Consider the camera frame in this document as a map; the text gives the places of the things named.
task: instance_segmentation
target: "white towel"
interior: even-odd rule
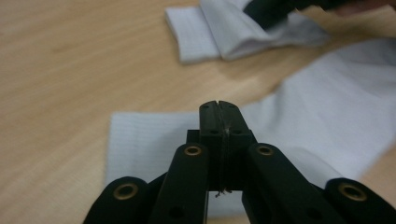
[[[240,109],[257,140],[282,150],[310,182],[358,179],[396,140],[396,39],[328,53]],[[198,124],[197,112],[114,114],[106,183],[162,175]],[[210,196],[210,216],[241,213],[239,192]]]
[[[328,39],[317,24],[297,13],[264,31],[243,12],[248,2],[201,0],[199,7],[167,8],[165,15],[177,39],[180,61],[234,60],[273,47],[317,46]]]

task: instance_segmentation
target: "wooden table surface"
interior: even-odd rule
[[[0,1],[0,223],[81,223],[104,187],[115,111],[196,111],[260,100],[320,55],[396,37],[391,8],[338,18],[304,11],[332,39],[232,62],[182,65],[164,19],[197,0]],[[396,205],[396,147],[362,179]],[[248,223],[246,217],[208,223]]]

